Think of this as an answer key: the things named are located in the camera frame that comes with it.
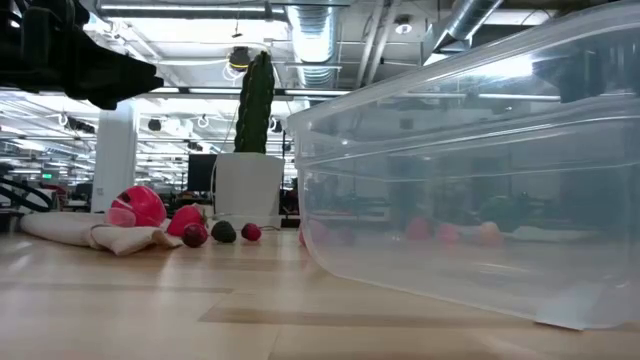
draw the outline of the clear plastic bin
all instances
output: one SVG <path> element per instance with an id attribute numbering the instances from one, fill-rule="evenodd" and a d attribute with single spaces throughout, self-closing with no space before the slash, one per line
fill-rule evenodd
<path id="1" fill-rule="evenodd" d="M 638 320 L 640 3 L 293 115 L 302 228 L 349 279 L 584 329 Z"/>

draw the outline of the white column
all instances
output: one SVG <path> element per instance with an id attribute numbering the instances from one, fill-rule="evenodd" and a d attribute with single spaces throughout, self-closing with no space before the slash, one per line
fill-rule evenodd
<path id="1" fill-rule="evenodd" d="M 91 211 L 106 211 L 122 191 L 133 186 L 140 116 L 135 100 L 122 101 L 114 111 L 101 111 Z"/>

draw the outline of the cactus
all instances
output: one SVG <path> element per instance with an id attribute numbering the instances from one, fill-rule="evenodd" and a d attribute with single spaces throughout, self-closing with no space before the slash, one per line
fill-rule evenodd
<path id="1" fill-rule="evenodd" d="M 263 51 L 251 61 L 242 80 L 235 152 L 267 152 L 274 85 L 271 56 Z"/>

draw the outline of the light wood surface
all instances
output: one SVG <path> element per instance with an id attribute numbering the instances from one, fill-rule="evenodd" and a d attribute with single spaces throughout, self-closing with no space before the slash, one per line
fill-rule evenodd
<path id="1" fill-rule="evenodd" d="M 295 232 L 117 258 L 0 238 L 0 359 L 621 359 L 640 326 L 573 332 L 334 277 Z"/>

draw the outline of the white cloth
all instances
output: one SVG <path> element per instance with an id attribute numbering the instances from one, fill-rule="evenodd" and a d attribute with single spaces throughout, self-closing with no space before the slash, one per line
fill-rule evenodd
<path id="1" fill-rule="evenodd" d="M 47 240 L 97 250 L 109 250 L 118 256 L 129 255 L 150 245 L 176 248 L 180 239 L 169 237 L 156 227 L 121 228 L 105 224 L 104 215 L 51 212 L 26 215 L 20 228 Z"/>

